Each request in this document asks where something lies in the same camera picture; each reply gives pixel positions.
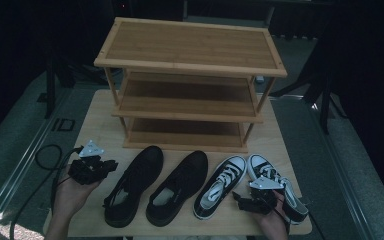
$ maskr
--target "black shoe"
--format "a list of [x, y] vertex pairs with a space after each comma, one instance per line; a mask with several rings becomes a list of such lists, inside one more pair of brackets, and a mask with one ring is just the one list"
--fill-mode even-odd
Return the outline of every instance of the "black shoe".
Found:
[[129, 225], [136, 215], [142, 193], [158, 178], [164, 156], [157, 146], [142, 150], [105, 198], [105, 222], [116, 228]]
[[208, 172], [207, 155], [195, 151], [170, 173], [149, 198], [146, 217], [155, 226], [169, 224], [180, 211], [183, 203], [204, 185]]
[[245, 174], [246, 161], [240, 156], [229, 157], [220, 163], [195, 200], [195, 216], [201, 220], [211, 218], [224, 197], [241, 182]]
[[301, 224], [308, 215], [307, 207], [295, 195], [292, 184], [286, 177], [280, 176], [279, 172], [263, 156], [254, 154], [248, 158], [248, 173], [252, 180], [258, 178], [269, 179], [283, 187], [281, 191], [276, 190], [285, 196], [283, 211], [287, 221], [293, 225]]

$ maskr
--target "shoe rack shelf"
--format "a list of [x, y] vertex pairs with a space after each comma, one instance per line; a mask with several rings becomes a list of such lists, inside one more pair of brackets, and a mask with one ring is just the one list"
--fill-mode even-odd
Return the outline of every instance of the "shoe rack shelf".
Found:
[[[95, 66], [128, 148], [247, 152], [276, 77], [286, 76], [267, 29], [126, 18], [115, 19]], [[123, 68], [120, 89], [110, 68]], [[255, 76], [270, 78], [260, 99]]]

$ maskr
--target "wooden table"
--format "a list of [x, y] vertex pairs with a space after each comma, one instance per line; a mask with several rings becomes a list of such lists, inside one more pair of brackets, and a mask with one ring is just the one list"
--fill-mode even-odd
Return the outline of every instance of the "wooden table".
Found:
[[[115, 19], [95, 66], [129, 148], [248, 152], [276, 77], [287, 75], [268, 29], [127, 18]], [[124, 71], [118, 92], [110, 68]], [[269, 79], [259, 101], [255, 76]]]
[[[113, 110], [111, 102], [112, 94], [110, 90], [96, 92], [75, 146], [85, 145], [89, 140], [93, 140], [98, 146], [105, 149], [102, 159], [114, 159], [119, 162], [119, 166], [115, 172], [109, 174], [108, 178], [91, 194], [85, 206], [74, 216], [70, 225], [69, 236], [262, 235], [250, 214], [238, 209], [231, 194], [223, 200], [214, 216], [209, 220], [199, 220], [193, 215], [192, 206], [196, 194], [185, 202], [179, 214], [169, 225], [155, 227], [149, 223], [145, 216], [149, 196], [177, 164], [190, 153], [190, 151], [167, 150], [164, 148], [163, 170], [156, 182], [142, 195], [133, 222], [125, 228], [108, 226], [104, 221], [104, 208], [102, 207], [104, 198], [109, 195], [133, 158], [142, 150], [122, 147], [125, 135], [122, 131], [117, 131], [120, 128], [119, 119], [111, 117]], [[265, 156], [282, 176], [291, 180], [296, 194], [301, 196], [270, 101], [267, 101], [262, 111], [265, 115], [265, 122], [264, 124], [255, 125], [254, 132], [248, 141], [249, 153], [240, 155], [244, 158], [254, 153]], [[211, 177], [218, 163], [229, 156], [236, 155], [234, 153], [211, 151], [206, 151], [206, 154], [209, 159], [207, 179]], [[248, 178], [245, 178], [235, 191], [246, 196], [248, 180]], [[49, 217], [45, 223], [45, 228], [48, 226], [48, 222]], [[307, 218], [301, 225], [291, 226], [290, 233], [308, 234], [311, 230], [311, 222]]]

